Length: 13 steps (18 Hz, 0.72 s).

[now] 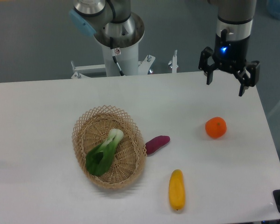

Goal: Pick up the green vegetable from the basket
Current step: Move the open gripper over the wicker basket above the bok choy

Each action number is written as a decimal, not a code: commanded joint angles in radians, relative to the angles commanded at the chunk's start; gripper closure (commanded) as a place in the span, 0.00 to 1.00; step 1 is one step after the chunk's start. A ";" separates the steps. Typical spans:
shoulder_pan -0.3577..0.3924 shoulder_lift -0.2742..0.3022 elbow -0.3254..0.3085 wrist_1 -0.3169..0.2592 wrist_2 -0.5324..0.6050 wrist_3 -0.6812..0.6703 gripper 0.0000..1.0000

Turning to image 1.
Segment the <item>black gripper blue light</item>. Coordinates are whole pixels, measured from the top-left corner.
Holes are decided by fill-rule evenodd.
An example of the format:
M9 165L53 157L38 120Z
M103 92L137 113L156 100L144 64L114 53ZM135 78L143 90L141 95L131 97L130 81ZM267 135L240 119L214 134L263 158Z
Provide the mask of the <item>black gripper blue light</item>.
M254 87L259 80L260 61L246 62L249 38L229 41L228 30L223 29L220 36L216 35L215 51L210 47L202 50L199 59L199 70L207 77L207 85L213 80L213 71L217 68L233 73L240 82L238 96L241 97L249 87ZM213 56L214 63L208 65L208 59Z

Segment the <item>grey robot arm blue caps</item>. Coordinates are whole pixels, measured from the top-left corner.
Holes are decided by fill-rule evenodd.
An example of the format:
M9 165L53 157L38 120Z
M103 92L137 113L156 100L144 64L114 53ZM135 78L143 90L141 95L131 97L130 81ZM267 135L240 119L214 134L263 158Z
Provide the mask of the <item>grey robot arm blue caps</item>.
M239 94L259 80L259 61L248 62L246 54L256 8L254 0L212 0L217 6L215 47L202 50L199 70L213 79L213 72L232 74L240 83ZM75 0L69 16L85 36L101 45L106 74L131 76L140 73L138 44L144 36L142 19L131 11L128 0Z

